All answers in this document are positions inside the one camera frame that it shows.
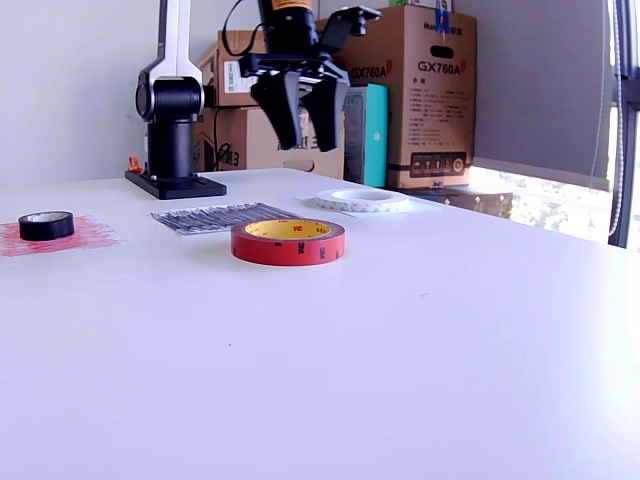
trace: blue tag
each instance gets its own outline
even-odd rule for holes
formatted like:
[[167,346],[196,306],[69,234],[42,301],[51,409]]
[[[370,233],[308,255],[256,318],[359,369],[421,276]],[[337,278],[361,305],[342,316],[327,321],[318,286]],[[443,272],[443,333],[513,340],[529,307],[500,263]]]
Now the blue tag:
[[438,8],[436,10],[436,31],[438,33],[451,33],[449,24],[449,12]]

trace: red tape roll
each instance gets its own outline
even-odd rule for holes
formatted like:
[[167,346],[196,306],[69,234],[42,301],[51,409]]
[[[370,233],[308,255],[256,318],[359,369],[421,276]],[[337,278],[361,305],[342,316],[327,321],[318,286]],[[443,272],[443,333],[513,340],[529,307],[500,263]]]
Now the red tape roll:
[[343,227],[321,220],[265,220],[233,227],[231,251],[241,260],[261,265],[320,265],[344,255],[345,237]]

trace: red scribbled paper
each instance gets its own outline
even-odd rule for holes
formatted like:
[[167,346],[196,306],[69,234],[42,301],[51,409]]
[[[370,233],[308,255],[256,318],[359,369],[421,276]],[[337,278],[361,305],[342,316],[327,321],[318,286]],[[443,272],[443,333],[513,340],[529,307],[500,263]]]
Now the red scribbled paper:
[[109,225],[100,222],[95,217],[74,217],[74,225],[76,233],[70,237],[49,242],[22,240],[17,223],[0,225],[0,256],[17,257],[34,253],[111,247],[123,243]]

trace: white tape roll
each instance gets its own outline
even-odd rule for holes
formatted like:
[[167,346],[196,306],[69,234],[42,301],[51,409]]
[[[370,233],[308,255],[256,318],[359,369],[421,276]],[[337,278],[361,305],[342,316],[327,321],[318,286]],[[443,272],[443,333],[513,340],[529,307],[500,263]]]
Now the white tape roll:
[[406,212],[411,201],[406,195],[377,189],[327,190],[316,195],[318,206],[343,212]]

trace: window frame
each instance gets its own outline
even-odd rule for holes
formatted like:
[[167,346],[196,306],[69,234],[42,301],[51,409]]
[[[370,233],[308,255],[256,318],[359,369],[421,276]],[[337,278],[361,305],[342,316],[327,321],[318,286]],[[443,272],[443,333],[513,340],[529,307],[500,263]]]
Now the window frame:
[[627,248],[633,215],[633,182],[636,171],[636,128],[640,113],[640,72],[638,68],[638,31],[634,0],[613,0],[618,8],[618,30],[620,32],[620,73],[622,76],[622,138],[625,169],[620,178],[618,165],[620,152],[616,155],[616,174],[613,185],[611,222],[613,225],[618,198],[622,198],[618,228],[609,238],[609,245]]

